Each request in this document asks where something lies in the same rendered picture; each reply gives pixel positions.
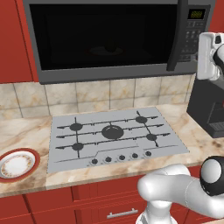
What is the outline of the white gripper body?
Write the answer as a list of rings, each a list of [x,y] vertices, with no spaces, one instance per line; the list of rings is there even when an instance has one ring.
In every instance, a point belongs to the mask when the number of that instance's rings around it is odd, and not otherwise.
[[[197,79],[216,81],[220,75],[213,56],[220,46],[220,35],[203,32],[199,35]]]

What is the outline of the red rimmed white plate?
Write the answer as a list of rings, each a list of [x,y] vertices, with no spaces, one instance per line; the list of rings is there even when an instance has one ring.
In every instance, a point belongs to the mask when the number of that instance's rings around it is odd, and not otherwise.
[[[0,183],[27,178],[39,167],[40,155],[33,149],[18,148],[0,156]]]

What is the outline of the red wall cupboard door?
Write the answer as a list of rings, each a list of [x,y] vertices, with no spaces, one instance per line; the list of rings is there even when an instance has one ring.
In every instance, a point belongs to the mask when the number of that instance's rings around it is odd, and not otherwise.
[[[209,31],[224,32],[224,0],[216,0]]]
[[[38,82],[23,0],[0,0],[0,83]]]

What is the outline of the red drawer front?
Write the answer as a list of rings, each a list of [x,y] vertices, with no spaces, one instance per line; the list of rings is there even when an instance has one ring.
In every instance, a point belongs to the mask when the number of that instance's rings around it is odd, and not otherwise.
[[[142,175],[117,178],[102,182],[72,187],[74,200],[88,200],[96,197],[110,196],[113,194],[127,193],[137,190],[137,181]]]
[[[100,204],[99,206],[86,204],[82,208],[76,210],[76,224],[135,224],[137,217],[144,211],[145,207],[146,202],[142,199],[110,202]],[[110,212],[118,214],[129,211],[131,208],[137,209],[138,213],[107,219],[107,215]]]

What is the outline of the black coffee machine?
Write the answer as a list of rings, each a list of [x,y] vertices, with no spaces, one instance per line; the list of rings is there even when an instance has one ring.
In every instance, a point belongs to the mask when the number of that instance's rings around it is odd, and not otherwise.
[[[186,112],[212,138],[224,137],[224,80],[195,79]]]

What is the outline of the grey gas hob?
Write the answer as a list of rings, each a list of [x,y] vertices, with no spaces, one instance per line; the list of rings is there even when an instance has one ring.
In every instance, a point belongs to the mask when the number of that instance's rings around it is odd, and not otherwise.
[[[49,173],[187,153],[159,110],[133,108],[52,118]],[[131,154],[138,154],[137,159]],[[92,159],[98,164],[91,164]]]

